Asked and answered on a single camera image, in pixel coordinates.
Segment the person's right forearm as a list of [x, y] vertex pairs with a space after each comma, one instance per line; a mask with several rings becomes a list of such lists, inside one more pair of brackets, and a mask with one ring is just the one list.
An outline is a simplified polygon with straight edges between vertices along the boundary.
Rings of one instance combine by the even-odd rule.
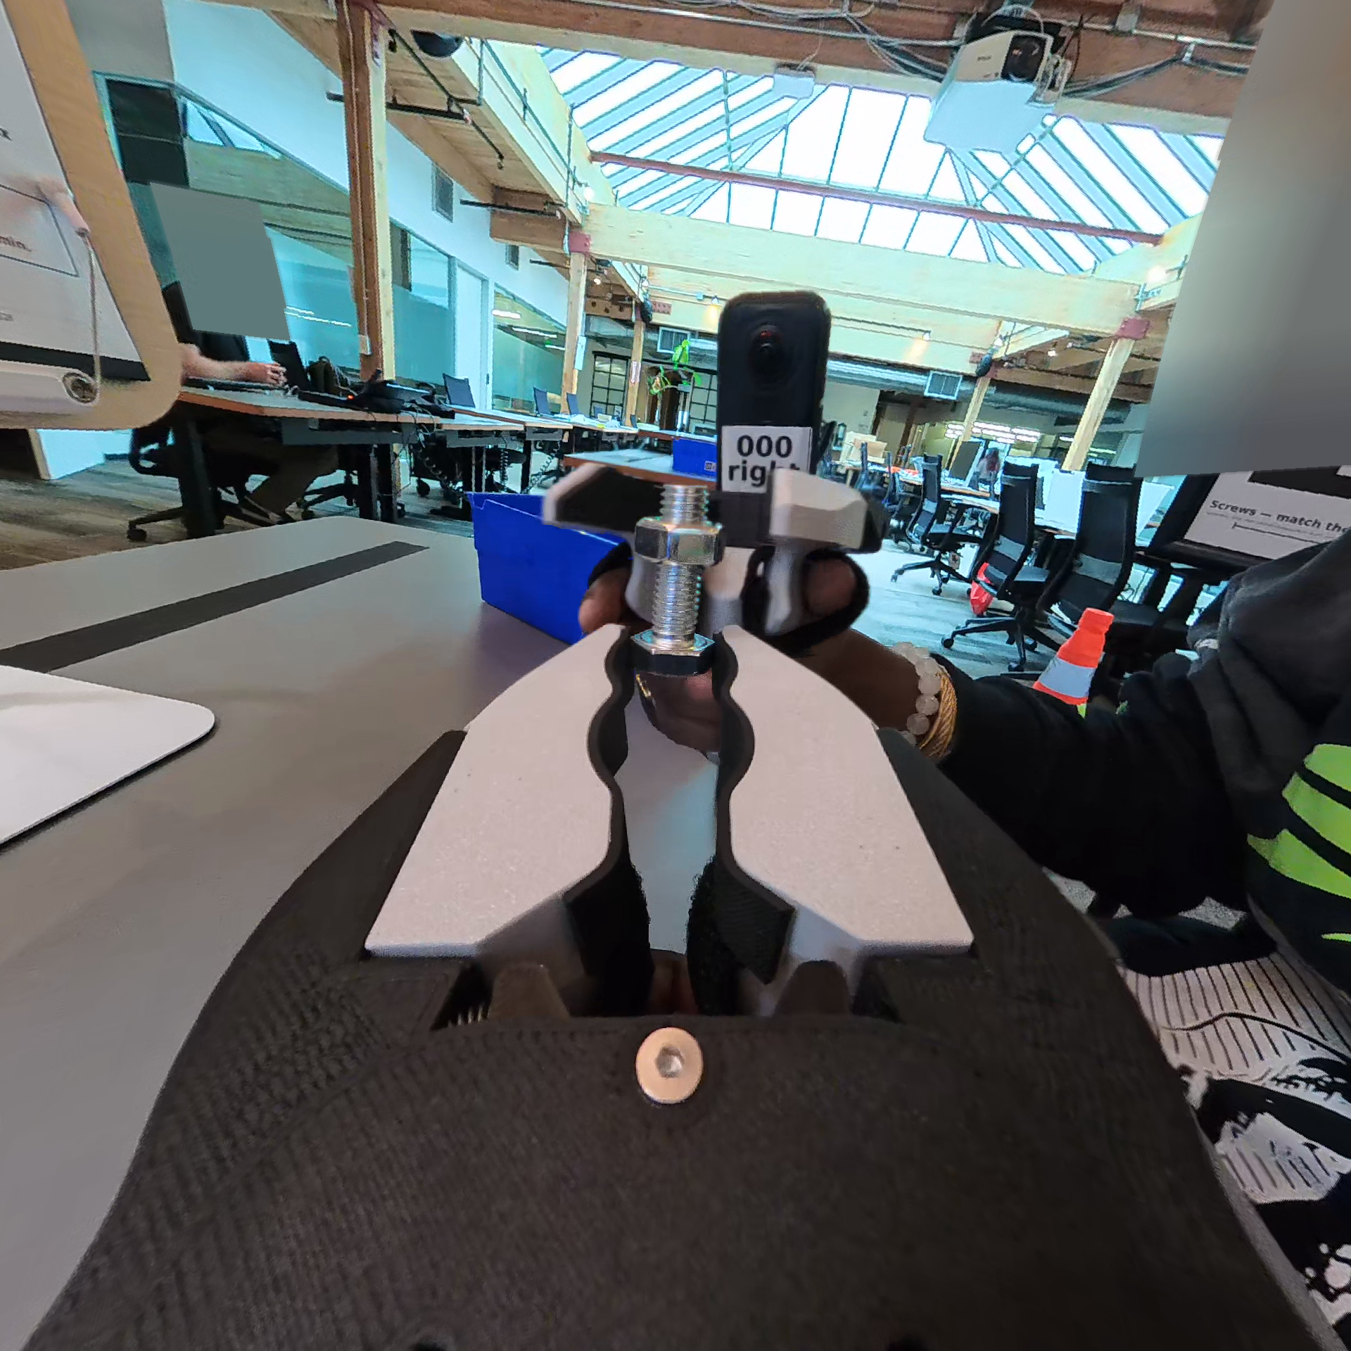
[[1241, 823], [1191, 659], [1124, 681], [1121, 705], [1071, 705], [949, 661], [956, 729], [941, 772], [1038, 866], [1139, 919], [1246, 908]]

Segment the green potted plant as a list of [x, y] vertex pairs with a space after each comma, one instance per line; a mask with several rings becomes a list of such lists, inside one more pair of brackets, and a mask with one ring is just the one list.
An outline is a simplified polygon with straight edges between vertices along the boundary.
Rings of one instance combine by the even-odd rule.
[[658, 353], [666, 363], [658, 365], [647, 382], [651, 411], [660, 429], [684, 429], [690, 399], [702, 382], [702, 374], [690, 363], [690, 334], [678, 343], [670, 341], [666, 348], [658, 348]]

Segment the black hoodie with green print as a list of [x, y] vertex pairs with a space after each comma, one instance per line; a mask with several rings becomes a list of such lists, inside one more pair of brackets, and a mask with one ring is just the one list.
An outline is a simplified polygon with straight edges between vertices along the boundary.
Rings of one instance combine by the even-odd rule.
[[1191, 648], [1255, 915], [1349, 995], [1349, 535], [1234, 576]]

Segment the steel hex bolt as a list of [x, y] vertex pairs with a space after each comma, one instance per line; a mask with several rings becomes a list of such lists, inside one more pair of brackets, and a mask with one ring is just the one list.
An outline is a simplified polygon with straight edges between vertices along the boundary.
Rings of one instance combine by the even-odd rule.
[[[669, 482], [662, 511], [653, 518], [673, 525], [715, 525], [708, 518], [708, 496], [705, 488]], [[635, 572], [644, 572], [645, 579], [651, 612], [651, 625], [632, 636], [635, 673], [693, 679], [712, 667], [715, 642], [699, 633], [705, 569], [635, 559]]]

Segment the ceiling projector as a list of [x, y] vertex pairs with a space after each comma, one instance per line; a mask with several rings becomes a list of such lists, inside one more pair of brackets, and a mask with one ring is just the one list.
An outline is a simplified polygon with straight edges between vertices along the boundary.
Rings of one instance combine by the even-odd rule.
[[976, 16], [938, 88], [923, 140], [953, 155], [1011, 158], [1068, 84], [1068, 42], [1068, 26], [1030, 4]]

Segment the steel hex nut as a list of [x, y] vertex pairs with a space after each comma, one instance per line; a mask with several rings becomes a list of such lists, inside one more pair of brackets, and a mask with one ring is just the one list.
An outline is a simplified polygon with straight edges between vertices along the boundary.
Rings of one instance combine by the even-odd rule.
[[722, 530], [715, 525], [673, 525], [644, 518], [635, 526], [635, 559], [653, 566], [709, 568], [724, 557]]

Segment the orange traffic cone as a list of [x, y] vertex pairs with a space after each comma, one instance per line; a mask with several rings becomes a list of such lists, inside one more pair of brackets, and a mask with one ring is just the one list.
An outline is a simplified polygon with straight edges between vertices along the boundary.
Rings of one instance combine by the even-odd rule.
[[1084, 610], [1072, 634], [1036, 676], [1034, 690], [1084, 715], [1110, 627], [1113, 615], [1107, 612]]

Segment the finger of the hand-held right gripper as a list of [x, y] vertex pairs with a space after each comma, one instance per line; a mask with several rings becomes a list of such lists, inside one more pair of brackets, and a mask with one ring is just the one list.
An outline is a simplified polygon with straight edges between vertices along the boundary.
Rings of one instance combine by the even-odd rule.
[[727, 544], [741, 550], [801, 546], [877, 551], [885, 534], [881, 506], [852, 488], [781, 467], [761, 488], [727, 488]]
[[542, 522], [566, 530], [632, 535], [639, 519], [660, 515], [666, 488], [611, 464], [581, 464], [544, 491]]

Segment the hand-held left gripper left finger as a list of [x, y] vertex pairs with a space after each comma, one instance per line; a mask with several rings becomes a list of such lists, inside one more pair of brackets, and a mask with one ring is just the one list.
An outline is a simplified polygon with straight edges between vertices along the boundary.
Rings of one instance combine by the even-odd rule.
[[628, 697], [605, 625], [501, 692], [463, 729], [366, 951], [498, 973], [598, 973], [581, 901], [617, 864]]

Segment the black and white printed trousers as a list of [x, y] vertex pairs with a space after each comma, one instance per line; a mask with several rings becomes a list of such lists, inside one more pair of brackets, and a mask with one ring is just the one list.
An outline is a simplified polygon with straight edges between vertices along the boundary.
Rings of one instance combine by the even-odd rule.
[[1349, 1347], [1349, 1003], [1279, 957], [1136, 985], [1201, 1135]]

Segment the person's right hand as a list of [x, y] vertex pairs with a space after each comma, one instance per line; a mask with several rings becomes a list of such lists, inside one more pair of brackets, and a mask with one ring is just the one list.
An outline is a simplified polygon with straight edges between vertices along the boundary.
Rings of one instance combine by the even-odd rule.
[[[591, 581], [580, 604], [584, 634], [605, 625], [639, 627], [625, 600], [628, 581], [630, 566], [611, 568]], [[843, 614], [854, 590], [852, 566], [843, 557], [812, 559], [804, 572], [804, 607], [812, 615]], [[800, 665], [835, 684], [883, 729], [902, 729], [922, 695], [915, 667], [854, 627], [818, 643], [800, 657]], [[722, 708], [709, 673], [692, 679], [645, 673], [636, 683], [655, 731], [693, 751], [719, 751]]]

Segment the black framed instruction sign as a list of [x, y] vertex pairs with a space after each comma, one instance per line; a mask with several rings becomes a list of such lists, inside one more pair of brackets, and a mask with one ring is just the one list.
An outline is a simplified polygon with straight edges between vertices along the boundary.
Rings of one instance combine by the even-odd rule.
[[1262, 561], [1318, 546], [1349, 530], [1349, 467], [1219, 473], [1184, 530], [1198, 546]]

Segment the black office chair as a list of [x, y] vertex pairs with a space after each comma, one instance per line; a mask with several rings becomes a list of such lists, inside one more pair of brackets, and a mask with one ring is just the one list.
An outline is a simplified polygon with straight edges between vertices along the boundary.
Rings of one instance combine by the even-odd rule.
[[1034, 511], [1038, 467], [1006, 464], [999, 488], [998, 522], [975, 559], [969, 579], [971, 620], [947, 634], [939, 645], [953, 651], [956, 638], [1003, 634], [1015, 645], [1009, 671], [1026, 671], [1026, 656], [1057, 648], [1060, 636], [1044, 627], [1044, 594], [1068, 557], [1065, 543], [1044, 544]]

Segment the sign board on white stand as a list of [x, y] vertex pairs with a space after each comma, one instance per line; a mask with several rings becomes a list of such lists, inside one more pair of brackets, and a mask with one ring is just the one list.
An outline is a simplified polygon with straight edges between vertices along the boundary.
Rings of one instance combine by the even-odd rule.
[[[177, 337], [64, 2], [3, 2], [3, 429], [131, 429]], [[192, 703], [3, 657], [3, 844], [213, 731]]]

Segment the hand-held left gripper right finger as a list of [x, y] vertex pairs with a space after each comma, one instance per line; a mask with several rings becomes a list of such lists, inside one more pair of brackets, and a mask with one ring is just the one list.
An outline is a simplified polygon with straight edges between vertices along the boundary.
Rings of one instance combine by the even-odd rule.
[[875, 725], [741, 627], [717, 638], [715, 936], [736, 993], [779, 999], [827, 963], [854, 995], [875, 959], [953, 959], [971, 928]]

